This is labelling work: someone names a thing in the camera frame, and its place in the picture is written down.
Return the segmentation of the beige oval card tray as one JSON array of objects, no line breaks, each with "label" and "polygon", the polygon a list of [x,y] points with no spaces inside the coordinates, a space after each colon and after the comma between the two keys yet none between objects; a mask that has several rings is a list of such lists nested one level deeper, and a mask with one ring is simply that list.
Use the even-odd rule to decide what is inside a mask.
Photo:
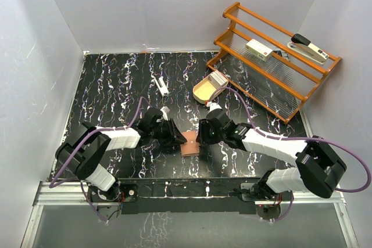
[{"label": "beige oval card tray", "polygon": [[193,97],[201,104],[205,104],[217,90],[208,80],[208,76],[204,77],[202,81],[197,83],[192,90]]}]

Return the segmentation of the stack of credit cards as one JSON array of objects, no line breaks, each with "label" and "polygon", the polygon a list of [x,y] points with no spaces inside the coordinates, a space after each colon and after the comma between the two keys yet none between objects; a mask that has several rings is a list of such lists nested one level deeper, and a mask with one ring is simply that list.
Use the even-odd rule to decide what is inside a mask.
[{"label": "stack of credit cards", "polygon": [[210,73],[208,80],[216,89],[224,87],[228,84],[228,78],[218,70]]}]

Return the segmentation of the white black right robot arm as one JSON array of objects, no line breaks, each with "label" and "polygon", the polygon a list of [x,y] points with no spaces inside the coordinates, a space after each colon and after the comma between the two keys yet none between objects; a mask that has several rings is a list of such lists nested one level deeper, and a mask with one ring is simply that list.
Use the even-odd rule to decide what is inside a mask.
[{"label": "white black right robot arm", "polygon": [[311,192],[328,199],[347,169],[332,147],[320,138],[294,140],[261,135],[248,123],[235,123],[219,107],[199,120],[196,141],[202,146],[224,142],[233,149],[265,154],[290,164],[287,169],[268,170],[244,192],[267,200],[286,191]]}]

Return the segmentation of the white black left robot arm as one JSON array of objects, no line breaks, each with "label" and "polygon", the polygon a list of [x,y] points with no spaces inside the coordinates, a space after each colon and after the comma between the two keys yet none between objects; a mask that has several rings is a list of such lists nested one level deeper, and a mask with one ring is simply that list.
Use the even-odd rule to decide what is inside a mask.
[{"label": "white black left robot arm", "polygon": [[82,123],[58,147],[55,157],[64,170],[89,182],[106,200],[113,201],[119,197],[120,187],[116,178],[100,164],[105,152],[140,148],[153,139],[166,148],[187,143],[167,112],[167,107],[150,107],[130,125],[118,128]]}]

